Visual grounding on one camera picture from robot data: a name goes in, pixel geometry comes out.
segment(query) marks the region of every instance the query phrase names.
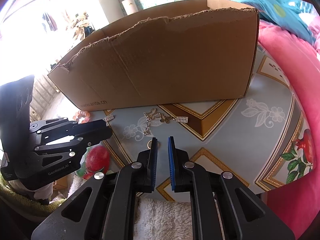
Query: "flower print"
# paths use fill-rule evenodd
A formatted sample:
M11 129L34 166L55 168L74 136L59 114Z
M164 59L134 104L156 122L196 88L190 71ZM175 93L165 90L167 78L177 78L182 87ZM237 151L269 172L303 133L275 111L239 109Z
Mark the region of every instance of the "flower print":
M130 139L136 135L137 131L138 128L134 124L131 124L130 126L126 126L124 128L123 136L125 136L127 139Z
M247 99L247 103L246 105L249 106L249 107L255 107L257 104L257 102L255 100L253 100L252 98L250 99Z
M284 120L284 112L281 107L271 107L270 117L272 117L272 120L274 122L282 122Z
M304 130L302 139L296 139L295 145L298 146L298 149L303 150L303 154L305 155L307 161L309 163L313 163L313 158L315 156L314 149L313 149L313 141L311 137L311 131L309 128Z

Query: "metal ring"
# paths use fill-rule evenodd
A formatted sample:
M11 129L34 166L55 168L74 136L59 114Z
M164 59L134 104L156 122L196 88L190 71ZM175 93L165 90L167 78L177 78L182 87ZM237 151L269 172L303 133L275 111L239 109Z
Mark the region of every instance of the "metal ring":
M149 150L151 149L151 143L152 143L152 140L148 141L148 143L147 143L147 147L148 147Z

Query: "white fluffy rug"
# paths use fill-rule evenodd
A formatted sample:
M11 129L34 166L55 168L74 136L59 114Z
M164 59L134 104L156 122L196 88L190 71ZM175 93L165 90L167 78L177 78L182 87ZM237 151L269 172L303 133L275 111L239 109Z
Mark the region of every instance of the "white fluffy rug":
M192 240L190 203L140 198L134 240Z

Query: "torn cardboard edge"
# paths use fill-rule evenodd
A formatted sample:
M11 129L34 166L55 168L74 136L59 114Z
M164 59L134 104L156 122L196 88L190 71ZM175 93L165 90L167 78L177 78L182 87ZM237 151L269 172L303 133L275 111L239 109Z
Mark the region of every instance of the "torn cardboard edge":
M134 29L134 28L137 28L138 26L140 26L141 24L144 24L146 22L150 22L150 21L154 21L154 20L158 20L158 19L164 19L166 23L169 23L169 22L172 22L172 21L175 21L175 20L180 20L182 18L188 18L188 17L192 17L192 16L195 16L195 15L199 15L199 14L203 14L203 13L206 13L206 12L209 12L209 11L219 11L219 10L235 10L235 11L248 11L248 12L252 12L252 11L258 11L256 8L254 7L251 7L251 8L233 8L233 7L228 7L228 8L217 8L217 9L209 9L209 10L203 10L203 11L200 11L200 12L197 12L197 13L193 13L193 14L186 14L186 15L181 15L181 16L177 16L177 17L172 17L172 18L169 18L169 17L157 17L157 18L148 18L148 19L145 19L145 20L141 20L139 21L138 23L136 23L134 26L132 26L131 28L127 29L127 30L124 30L123 32L119 33L119 34L116 34L112 37L106 37L106 38L103 38L101 40L98 40L94 43L91 43L89 44L88 46L85 46L83 48L80 49L80 51L75 54L67 63L64 63L64 64L60 64L58 63L56 67L60 67L64 70L67 71L67 73L70 71L71 69L71 66L73 65L73 62L74 60L79 56L81 55L82 53L84 53L87 49L94 49L94 46L97 45L98 43L100 42L111 42L111 41L114 41L115 39L119 38L121 35L123 35L124 33L130 31L131 29ZM259 19L258 19L258 28L257 28L257 37L258 37L258 34L259 34Z

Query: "black metal bracket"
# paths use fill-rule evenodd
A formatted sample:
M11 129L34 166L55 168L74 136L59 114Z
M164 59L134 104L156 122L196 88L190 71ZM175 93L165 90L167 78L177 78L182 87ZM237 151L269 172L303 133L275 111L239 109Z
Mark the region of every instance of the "black metal bracket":
M68 118L29 122L33 76L0 87L0 171L5 180L19 179L30 190L39 189L80 168L87 147L109 139L112 130L103 120L78 124ZM65 143L48 143L74 136Z
M133 239L136 192L155 188L157 139L118 173L96 173L47 217L32 240Z
M215 174L189 161L188 153L176 149L173 137L175 192L190 192L193 239L294 240L293 232L234 174Z

